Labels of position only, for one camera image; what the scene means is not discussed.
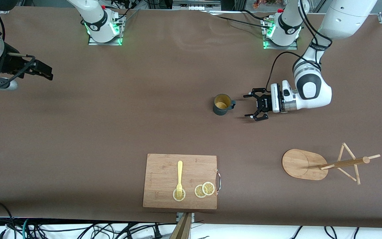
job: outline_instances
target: mug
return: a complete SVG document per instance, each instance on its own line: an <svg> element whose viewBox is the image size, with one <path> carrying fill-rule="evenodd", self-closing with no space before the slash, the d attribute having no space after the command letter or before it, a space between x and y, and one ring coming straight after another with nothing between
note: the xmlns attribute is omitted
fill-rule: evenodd
<svg viewBox="0 0 382 239"><path fill-rule="evenodd" d="M224 115L234 107L235 100L231 100L226 94L218 94L213 101L213 112L217 115Z"/></svg>

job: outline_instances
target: yellow fork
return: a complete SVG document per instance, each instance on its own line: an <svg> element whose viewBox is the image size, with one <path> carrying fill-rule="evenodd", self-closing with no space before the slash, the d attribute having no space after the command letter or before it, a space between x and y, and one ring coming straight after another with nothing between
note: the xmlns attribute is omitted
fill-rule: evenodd
<svg viewBox="0 0 382 239"><path fill-rule="evenodd" d="M178 161L178 184L176 185L176 198L182 197L182 161Z"/></svg>

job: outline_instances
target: mug handle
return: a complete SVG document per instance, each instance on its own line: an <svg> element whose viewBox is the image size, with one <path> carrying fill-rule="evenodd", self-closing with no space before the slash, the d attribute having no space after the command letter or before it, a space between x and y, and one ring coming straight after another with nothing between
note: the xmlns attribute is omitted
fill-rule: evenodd
<svg viewBox="0 0 382 239"><path fill-rule="evenodd" d="M231 106L229 107L231 110L235 107L235 100L231 101Z"/></svg>

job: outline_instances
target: dried lemon slice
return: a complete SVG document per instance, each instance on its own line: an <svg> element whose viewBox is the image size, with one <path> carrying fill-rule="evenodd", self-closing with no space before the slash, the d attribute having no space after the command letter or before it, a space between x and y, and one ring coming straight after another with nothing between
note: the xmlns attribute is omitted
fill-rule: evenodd
<svg viewBox="0 0 382 239"><path fill-rule="evenodd" d="M182 197L176 197L176 189L173 190L173 199L175 199L175 201L182 201L184 198L185 198L185 190L184 189L182 189Z"/></svg>
<svg viewBox="0 0 382 239"><path fill-rule="evenodd" d="M206 194L204 194L203 192L203 184L200 184L200 185L197 185L194 189L194 193L197 197L199 198L203 198L206 196Z"/></svg>
<svg viewBox="0 0 382 239"><path fill-rule="evenodd" d="M215 192L215 185L211 182L203 183L203 193L210 196Z"/></svg>

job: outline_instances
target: table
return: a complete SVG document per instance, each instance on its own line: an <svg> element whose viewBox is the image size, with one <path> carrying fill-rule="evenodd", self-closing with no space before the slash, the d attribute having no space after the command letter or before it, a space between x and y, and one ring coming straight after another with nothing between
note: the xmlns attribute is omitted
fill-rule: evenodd
<svg viewBox="0 0 382 239"><path fill-rule="evenodd" d="M309 16L315 27L322 17ZM3 20L6 42L54 74L0 91L0 201L14 216L174 221L176 210L143 208L142 198L147 154L177 153L218 156L218 209L196 220L382 227L382 157L360 167L360 186L338 171L308 181L281 167L292 148L333 162L341 142L356 156L382 156L375 15L323 57L330 105L261 122L243 117L256 102L242 95L264 87L280 51L263 49L257 27L196 11L139 11L113 47L88 46L75 9L16 7ZM296 52L310 39L303 30ZM281 56L271 83L292 80L295 60ZM237 101L222 117L211 111L219 93Z"/></svg>

